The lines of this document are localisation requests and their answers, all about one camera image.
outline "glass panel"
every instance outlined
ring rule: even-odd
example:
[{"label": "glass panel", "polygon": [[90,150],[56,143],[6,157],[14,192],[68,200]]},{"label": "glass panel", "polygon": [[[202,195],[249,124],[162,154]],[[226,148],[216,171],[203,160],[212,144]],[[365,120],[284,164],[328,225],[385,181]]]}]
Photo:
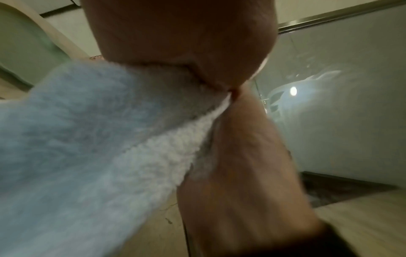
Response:
[{"label": "glass panel", "polygon": [[299,171],[406,186],[406,6],[280,36],[255,78]]}]

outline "green object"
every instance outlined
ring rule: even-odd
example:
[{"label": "green object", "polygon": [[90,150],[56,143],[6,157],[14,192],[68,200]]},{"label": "green object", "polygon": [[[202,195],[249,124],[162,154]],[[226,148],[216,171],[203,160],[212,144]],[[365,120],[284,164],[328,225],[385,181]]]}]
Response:
[{"label": "green object", "polygon": [[69,60],[34,21],[0,3],[0,69],[33,86]]}]

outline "metal frame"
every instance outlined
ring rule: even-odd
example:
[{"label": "metal frame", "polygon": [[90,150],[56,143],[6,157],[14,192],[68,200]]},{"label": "metal frame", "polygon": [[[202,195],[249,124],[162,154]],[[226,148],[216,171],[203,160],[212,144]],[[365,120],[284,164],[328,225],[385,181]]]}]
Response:
[{"label": "metal frame", "polygon": [[279,34],[406,4],[406,0],[376,0],[341,10],[279,24]]}]

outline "human hand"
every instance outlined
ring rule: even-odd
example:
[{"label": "human hand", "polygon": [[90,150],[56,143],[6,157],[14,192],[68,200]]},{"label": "human hand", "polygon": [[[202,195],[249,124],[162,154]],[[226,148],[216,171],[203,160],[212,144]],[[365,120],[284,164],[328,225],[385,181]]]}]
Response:
[{"label": "human hand", "polygon": [[274,0],[82,0],[108,61],[190,66],[212,86],[237,88],[277,37]]},{"label": "human hand", "polygon": [[214,172],[187,177],[177,190],[186,229],[206,256],[271,249],[322,231],[275,125],[249,92],[220,117],[213,144]]}]

